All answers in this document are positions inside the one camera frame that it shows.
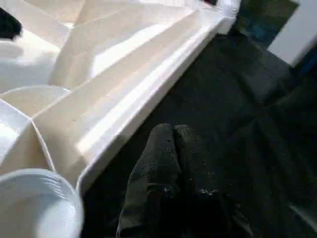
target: white plastic rim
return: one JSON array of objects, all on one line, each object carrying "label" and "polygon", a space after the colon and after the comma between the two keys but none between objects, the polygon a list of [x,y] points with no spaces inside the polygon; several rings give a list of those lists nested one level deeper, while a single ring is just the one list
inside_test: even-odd
[{"label": "white plastic rim", "polygon": [[32,117],[68,92],[68,89],[52,85],[27,86],[2,93],[0,98],[25,115]]},{"label": "white plastic rim", "polygon": [[4,238],[78,238],[83,205],[60,175],[42,169],[0,176],[0,230]]}]

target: white plastic mold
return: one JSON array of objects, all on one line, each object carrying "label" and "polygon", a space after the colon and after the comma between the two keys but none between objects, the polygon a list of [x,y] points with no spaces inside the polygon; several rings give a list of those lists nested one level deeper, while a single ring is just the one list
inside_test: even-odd
[{"label": "white plastic mold", "polygon": [[0,53],[5,142],[0,173],[50,169],[80,192],[224,19],[211,6],[197,7],[198,2],[195,7],[108,0],[8,0],[2,5],[22,22],[24,34],[14,43],[0,42],[0,48],[12,46],[11,53]]}]

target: black carpet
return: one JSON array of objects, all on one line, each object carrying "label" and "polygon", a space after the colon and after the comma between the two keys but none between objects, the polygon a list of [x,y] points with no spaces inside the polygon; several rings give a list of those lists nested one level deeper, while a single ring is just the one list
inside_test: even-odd
[{"label": "black carpet", "polygon": [[113,237],[129,175],[153,127],[188,124],[215,151],[301,79],[247,38],[216,37],[87,192],[82,237]]}]

